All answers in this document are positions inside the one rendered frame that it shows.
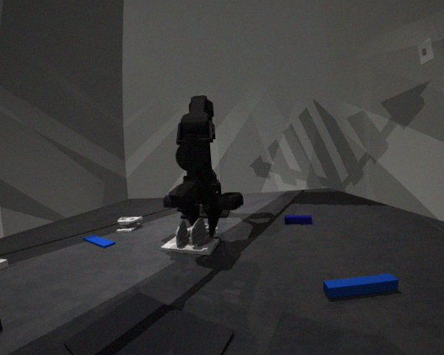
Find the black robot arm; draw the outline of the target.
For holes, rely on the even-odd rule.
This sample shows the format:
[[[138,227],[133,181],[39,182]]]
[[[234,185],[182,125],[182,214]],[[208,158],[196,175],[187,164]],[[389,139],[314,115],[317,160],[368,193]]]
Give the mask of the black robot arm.
[[[178,125],[176,143],[179,146],[176,152],[177,164],[185,171],[211,169],[214,196],[221,195],[221,184],[212,169],[210,143],[215,139],[213,102],[207,96],[191,97],[189,113],[185,114]],[[200,178],[200,179],[199,179]],[[183,176],[183,182],[169,192],[171,204],[174,208],[191,209],[193,204],[200,204],[207,199],[207,191],[202,177],[196,176],[196,181]]]

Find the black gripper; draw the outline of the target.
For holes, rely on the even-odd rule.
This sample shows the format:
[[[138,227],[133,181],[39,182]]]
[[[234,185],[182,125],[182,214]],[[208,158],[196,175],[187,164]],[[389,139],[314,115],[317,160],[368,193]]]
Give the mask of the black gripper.
[[[185,214],[189,223],[193,226],[199,218],[199,205],[209,205],[209,209],[205,210],[205,212],[208,216],[209,238],[212,238],[222,211],[235,210],[244,205],[243,196],[240,192],[226,192],[222,195],[214,196],[215,191],[213,191],[212,184],[214,174],[211,173],[211,169],[193,172],[187,171],[187,176],[189,176],[189,180],[193,181],[196,181],[196,176],[202,177],[207,191],[207,199],[202,200],[200,204],[193,204],[191,209],[185,210],[183,208],[178,208],[177,211]],[[165,195],[163,200],[164,207],[173,207],[169,195]]]

